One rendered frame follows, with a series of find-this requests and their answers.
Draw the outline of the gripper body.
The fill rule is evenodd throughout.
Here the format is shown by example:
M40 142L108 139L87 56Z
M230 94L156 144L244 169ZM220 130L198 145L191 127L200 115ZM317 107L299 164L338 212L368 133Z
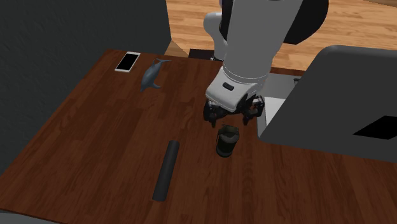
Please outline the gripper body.
M233 112L233 114L243 114L244 117L252 117L251 115L251 106L252 106L252 99L241 99L240 102L238 103L236 110Z

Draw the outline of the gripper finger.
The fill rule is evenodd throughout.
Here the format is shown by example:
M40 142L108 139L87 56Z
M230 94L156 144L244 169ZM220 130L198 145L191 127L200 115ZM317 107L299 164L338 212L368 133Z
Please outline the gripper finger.
M247 125L254 117L260 117L265 107L265 101L260 95L253 95L243 105L243 124Z
M214 104L209 99L206 100L203 109L203 117L205 121L208 121L211 124L212 128L215 128L217 120L225 117L227 114L227 110Z

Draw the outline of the dark green cup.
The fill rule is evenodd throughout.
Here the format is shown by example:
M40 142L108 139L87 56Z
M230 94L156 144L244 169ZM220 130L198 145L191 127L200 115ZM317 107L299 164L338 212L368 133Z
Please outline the dark green cup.
M223 157L229 157L237 141L239 140L239 129L237 127L223 124L218 130L216 139L216 153Z

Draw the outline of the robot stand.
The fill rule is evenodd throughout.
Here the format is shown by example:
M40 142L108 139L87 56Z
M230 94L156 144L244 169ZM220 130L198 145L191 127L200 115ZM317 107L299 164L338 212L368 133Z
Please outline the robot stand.
M212 61L224 61L224 57L216 57L214 54L214 50L205 50L205 49L193 49L191 48L188 54L189 58L193 59L204 59L204 60L212 60Z

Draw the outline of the black cylinder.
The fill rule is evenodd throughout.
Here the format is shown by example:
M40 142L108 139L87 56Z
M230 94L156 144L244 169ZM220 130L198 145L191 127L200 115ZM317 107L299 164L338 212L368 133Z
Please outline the black cylinder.
M155 201L163 202L167 198L178 151L179 142L169 141L152 196Z

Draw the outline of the grey laptop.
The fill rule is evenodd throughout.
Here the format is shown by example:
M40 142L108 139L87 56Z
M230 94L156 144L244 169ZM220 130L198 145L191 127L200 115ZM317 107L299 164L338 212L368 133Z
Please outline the grey laptop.
M328 46L261 94L261 141L397 163L397 50Z

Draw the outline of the blue-grey dolphin figure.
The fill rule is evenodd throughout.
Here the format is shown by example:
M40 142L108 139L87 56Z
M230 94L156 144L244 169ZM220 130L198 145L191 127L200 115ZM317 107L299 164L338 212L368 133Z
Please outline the blue-grey dolphin figure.
M149 68L144 72L142 80L141 80L141 88L140 91L143 92L145 89L152 87L152 88L160 88L160 86L154 83L155 79L157 78L161 66L164 62L169 62L169 60L158 59L158 63L155 63L155 60L152 62Z

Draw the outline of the white phone with black screen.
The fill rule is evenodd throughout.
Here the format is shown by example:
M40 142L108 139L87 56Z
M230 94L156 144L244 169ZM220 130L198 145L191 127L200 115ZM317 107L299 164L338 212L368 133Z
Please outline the white phone with black screen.
M115 71L129 73L139 56L138 52L127 52L116 66Z

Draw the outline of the brown wooden table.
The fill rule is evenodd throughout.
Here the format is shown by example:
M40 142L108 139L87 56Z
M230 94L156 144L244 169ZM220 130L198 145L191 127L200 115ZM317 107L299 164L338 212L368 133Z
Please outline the brown wooden table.
M397 224L397 164L264 143L239 116L219 157L202 114L219 62L166 56L160 88L141 92L155 55L117 73L123 54L107 50L0 175L0 209L66 224Z

